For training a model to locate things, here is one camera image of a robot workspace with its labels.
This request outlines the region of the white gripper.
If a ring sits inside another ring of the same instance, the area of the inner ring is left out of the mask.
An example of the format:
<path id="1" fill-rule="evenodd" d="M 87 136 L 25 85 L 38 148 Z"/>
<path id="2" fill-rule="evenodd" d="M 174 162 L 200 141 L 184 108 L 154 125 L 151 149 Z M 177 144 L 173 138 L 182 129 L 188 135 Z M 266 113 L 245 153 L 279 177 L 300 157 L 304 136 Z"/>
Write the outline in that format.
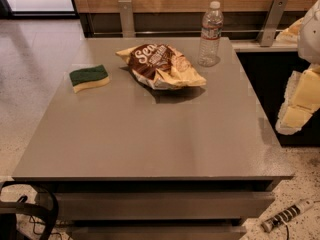
<path id="1" fill-rule="evenodd" d="M 300 131 L 320 109 L 320 0 L 276 40 L 282 43 L 298 41 L 299 57 L 312 63 L 302 73 L 293 71 L 288 79 L 284 102 L 278 112 L 276 131 L 292 135 Z"/>

